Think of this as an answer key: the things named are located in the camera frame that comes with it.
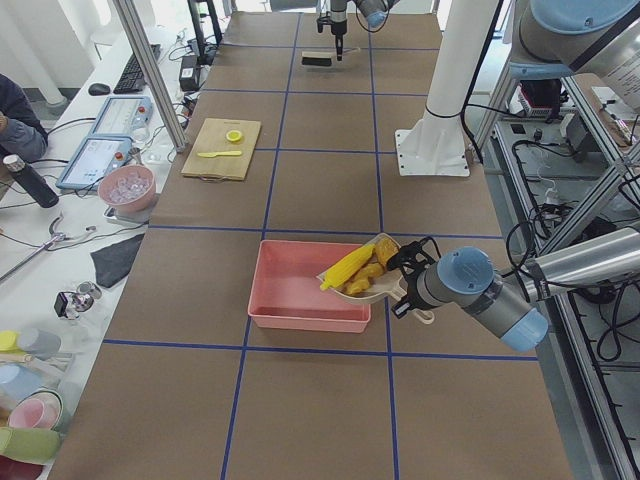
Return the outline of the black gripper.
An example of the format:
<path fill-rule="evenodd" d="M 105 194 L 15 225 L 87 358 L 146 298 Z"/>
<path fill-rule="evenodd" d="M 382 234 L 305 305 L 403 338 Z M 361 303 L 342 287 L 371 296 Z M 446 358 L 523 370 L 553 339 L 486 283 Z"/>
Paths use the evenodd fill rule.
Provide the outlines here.
<path fill-rule="evenodd" d="M 420 275 L 426 273 L 427 269 L 436 263 L 436 260 L 425 250 L 428 242 L 435 244 L 434 239 L 420 239 L 401 246 L 399 251 L 387 261 L 387 269 L 389 271 L 399 269 L 407 285 L 406 293 L 391 308 L 398 319 L 409 313 L 418 320 L 435 319 L 431 307 L 418 292 Z"/>
<path fill-rule="evenodd" d="M 347 33 L 347 11 L 331 10 L 329 12 L 331 22 L 331 33 L 335 36 L 336 60 L 343 58 L 343 36 Z"/>

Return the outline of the person blue sleeve forearm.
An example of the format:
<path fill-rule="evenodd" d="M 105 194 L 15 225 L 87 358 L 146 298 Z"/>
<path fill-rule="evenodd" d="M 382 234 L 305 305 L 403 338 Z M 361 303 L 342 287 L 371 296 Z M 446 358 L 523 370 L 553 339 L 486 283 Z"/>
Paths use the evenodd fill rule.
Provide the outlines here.
<path fill-rule="evenodd" d="M 40 160 L 48 134 L 22 88 L 1 75 L 1 157 L 18 155 L 25 162 Z"/>

